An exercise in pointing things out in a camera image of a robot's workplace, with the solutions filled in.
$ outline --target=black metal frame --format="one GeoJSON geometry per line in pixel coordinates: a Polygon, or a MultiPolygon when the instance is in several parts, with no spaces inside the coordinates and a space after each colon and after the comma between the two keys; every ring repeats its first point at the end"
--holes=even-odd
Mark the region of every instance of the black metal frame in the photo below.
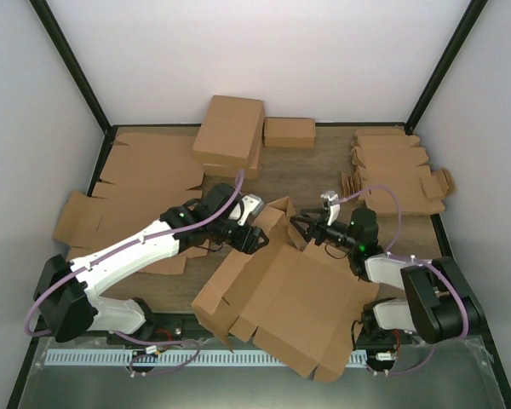
{"type": "MultiPolygon", "coordinates": [[[[53,12],[51,11],[49,5],[46,0],[29,0],[32,7],[37,13],[40,21],[42,21],[43,27],[51,38],[53,44],[57,48],[61,58],[65,62],[65,65],[72,75],[73,80],[78,86],[80,92],[83,95],[83,98],[87,102],[91,112],[95,116],[96,121],[98,122],[102,132],[104,133],[104,139],[102,142],[102,147],[100,149],[100,154],[98,157],[98,162],[95,166],[95,172],[91,178],[91,182],[89,185],[88,195],[91,195],[93,189],[95,188],[95,184],[99,181],[99,176],[104,167],[104,163],[108,157],[108,154],[112,148],[113,141],[115,140],[116,134],[118,132],[119,126],[198,126],[198,124],[161,124],[161,125],[110,125],[110,122],[106,118],[98,99],[93,92],[88,79],[85,77],[81,66],[78,63],[78,60],[70,45],[66,41],[62,30],[60,29],[59,23],[55,19],[53,12]]],[[[428,108],[433,96],[435,95],[437,89],[439,88],[441,82],[443,81],[446,73],[451,67],[453,61],[456,58],[456,55],[460,51],[462,45],[464,44],[468,34],[471,32],[471,29],[475,25],[475,22],[479,18],[482,10],[484,9],[488,0],[472,0],[463,17],[461,18],[456,30],[454,31],[451,40],[445,48],[444,53],[441,55],[439,62],[433,73],[428,80],[424,91],[420,95],[411,115],[407,119],[405,123],[333,123],[333,124],[318,124],[318,126],[402,126],[405,128],[407,133],[414,132],[416,126],[418,125],[422,115],[428,108]]],[[[439,249],[442,256],[452,256],[451,246],[446,237],[445,229],[443,227],[443,223],[439,215],[432,216],[433,229],[435,231],[439,249]]],[[[206,330],[200,325],[193,324],[196,321],[196,318],[193,314],[164,314],[164,316],[172,317],[174,320],[184,320],[186,322],[190,322],[190,328],[193,331],[198,331],[200,333],[206,333],[206,330]]],[[[492,366],[492,370],[496,376],[498,381],[500,390],[502,392],[502,397],[505,401],[507,408],[511,408],[511,388],[509,386],[507,377],[502,367],[502,363],[500,361],[499,355],[496,350],[496,345],[494,344],[494,340],[492,339],[492,335],[490,330],[482,331],[481,334],[482,339],[485,343],[486,349],[492,354],[494,357],[494,364],[492,366]]],[[[30,342],[29,348],[26,353],[25,360],[23,361],[23,365],[20,369],[19,376],[17,381],[15,382],[13,392],[10,396],[9,403],[7,408],[16,408],[20,403],[20,399],[23,393],[23,389],[26,384],[26,379],[28,377],[28,373],[34,359],[34,354],[36,353],[37,346],[37,338],[33,338],[30,342]]]]}

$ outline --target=cardboard box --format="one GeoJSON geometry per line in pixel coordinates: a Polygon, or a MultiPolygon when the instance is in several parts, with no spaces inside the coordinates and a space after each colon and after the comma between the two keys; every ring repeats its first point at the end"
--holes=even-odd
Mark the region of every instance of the cardboard box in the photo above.
{"type": "Polygon", "coordinates": [[[331,382],[353,350],[350,326],[378,285],[358,281],[348,261],[329,257],[323,246],[301,252],[287,244],[294,238],[284,205],[287,198],[273,202],[255,220],[269,245],[252,256],[232,251],[192,307],[229,348],[229,332],[244,341],[253,336],[254,345],[301,376],[314,372],[314,380],[331,382]]]}
{"type": "MultiPolygon", "coordinates": [[[[188,190],[203,180],[201,164],[191,157],[193,141],[188,136],[119,135],[94,196],[73,192],[60,214],[53,238],[71,246],[68,259],[105,249],[138,233],[168,208],[201,198],[202,191],[188,190]]],[[[186,258],[206,253],[189,249],[141,271],[182,274],[186,258]]]]}
{"type": "Polygon", "coordinates": [[[311,118],[265,118],[266,147],[314,147],[316,124],[311,118]]]}
{"type": "Polygon", "coordinates": [[[263,132],[263,101],[215,95],[193,144],[201,164],[249,168],[263,132]]]}
{"type": "MultiPolygon", "coordinates": [[[[244,169],[244,179],[259,179],[261,170],[261,161],[263,159],[263,138],[260,138],[255,149],[254,156],[251,159],[250,167],[244,169]]],[[[207,176],[235,177],[237,175],[237,167],[224,166],[222,164],[204,164],[204,173],[207,176]]]]}
{"type": "MultiPolygon", "coordinates": [[[[356,170],[351,175],[342,174],[345,196],[371,185],[385,185],[398,196],[402,213],[433,215],[445,209],[442,199],[455,191],[448,170],[430,170],[418,136],[399,130],[382,131],[380,135],[358,130],[351,156],[356,170]]],[[[359,199],[377,214],[397,213],[392,196],[383,189],[363,193],[359,199]]]]}

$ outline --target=cardboard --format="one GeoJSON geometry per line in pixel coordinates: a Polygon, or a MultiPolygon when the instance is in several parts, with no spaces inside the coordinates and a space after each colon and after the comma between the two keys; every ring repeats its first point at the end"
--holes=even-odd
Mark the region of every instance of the cardboard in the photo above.
{"type": "MultiPolygon", "coordinates": [[[[442,200],[456,189],[448,170],[430,170],[420,138],[398,129],[357,130],[351,156],[356,170],[342,174],[345,196],[385,185],[398,196],[403,214],[433,215],[445,209],[442,200]]],[[[379,215],[397,213],[392,196],[383,189],[362,193],[359,200],[379,215]]]]}
{"type": "Polygon", "coordinates": [[[263,101],[214,95],[193,144],[201,164],[249,168],[263,132],[263,101]]]}
{"type": "MultiPolygon", "coordinates": [[[[263,160],[263,138],[257,142],[254,156],[251,159],[250,166],[244,169],[244,179],[259,179],[261,171],[261,161],[263,160]]],[[[235,177],[238,167],[224,166],[221,164],[204,164],[204,173],[207,176],[235,177]]]]}
{"type": "MultiPolygon", "coordinates": [[[[86,256],[140,232],[170,207],[200,199],[188,190],[203,180],[202,165],[191,156],[194,138],[166,134],[124,133],[115,140],[93,197],[73,192],[53,234],[71,246],[68,258],[86,256]]],[[[186,258],[204,256],[189,249],[141,271],[182,274],[186,258]]]]}
{"type": "Polygon", "coordinates": [[[301,376],[314,372],[314,380],[331,382],[352,352],[350,325],[378,285],[358,281],[348,260],[329,257],[323,246],[311,243],[301,252],[287,244],[294,239],[281,209],[289,206],[284,198],[265,207],[254,224],[269,245],[251,256],[232,251],[192,307],[229,348],[229,333],[243,341],[253,336],[256,346],[301,376]]]}
{"type": "Polygon", "coordinates": [[[315,141],[312,118],[265,118],[266,147],[314,147],[315,141]]]}

